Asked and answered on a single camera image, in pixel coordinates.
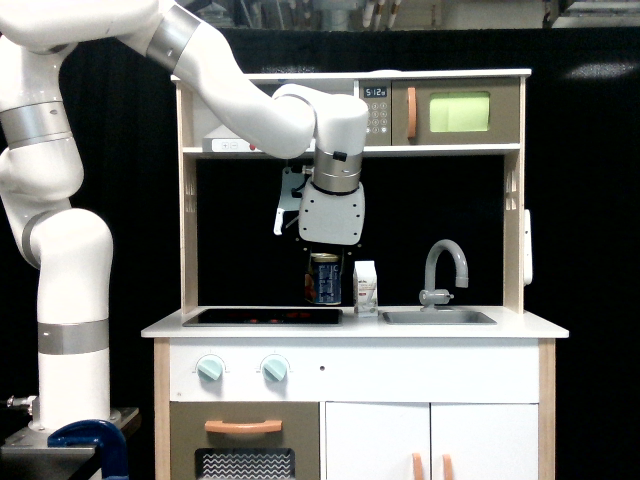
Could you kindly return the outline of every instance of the digital clock display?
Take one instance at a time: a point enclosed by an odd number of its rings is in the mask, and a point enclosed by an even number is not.
[[[384,98],[387,96],[387,87],[365,87],[364,98]]]

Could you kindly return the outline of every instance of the can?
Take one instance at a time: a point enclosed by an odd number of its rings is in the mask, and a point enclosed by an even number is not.
[[[305,275],[305,298],[317,305],[339,305],[341,257],[333,253],[312,253]]]

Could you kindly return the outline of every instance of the white cabinet door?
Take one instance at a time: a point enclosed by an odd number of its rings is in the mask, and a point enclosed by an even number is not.
[[[537,480],[537,405],[431,405],[432,479]]]
[[[326,403],[327,480],[430,478],[429,404]]]

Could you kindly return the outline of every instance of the faucet handle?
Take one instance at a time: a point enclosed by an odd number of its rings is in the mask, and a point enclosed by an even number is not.
[[[420,292],[420,303],[425,307],[433,305],[445,305],[449,303],[449,300],[453,298],[453,295],[448,290],[422,290]]]

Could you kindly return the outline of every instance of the sink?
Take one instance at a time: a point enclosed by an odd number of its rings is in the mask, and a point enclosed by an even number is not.
[[[382,316],[391,325],[496,325],[484,313],[471,310],[385,312]]]

